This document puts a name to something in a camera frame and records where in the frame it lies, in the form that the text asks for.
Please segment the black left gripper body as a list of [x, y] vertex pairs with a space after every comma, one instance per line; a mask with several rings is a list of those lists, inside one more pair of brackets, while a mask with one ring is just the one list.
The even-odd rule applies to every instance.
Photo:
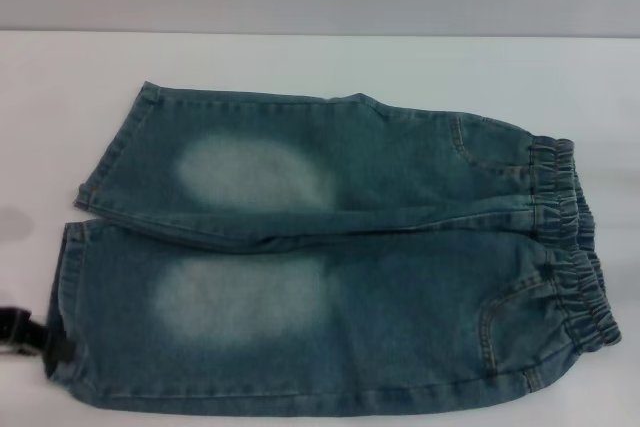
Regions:
[[2, 306], [1, 311], [1, 354], [31, 356], [23, 346], [23, 330], [31, 313], [19, 307]]

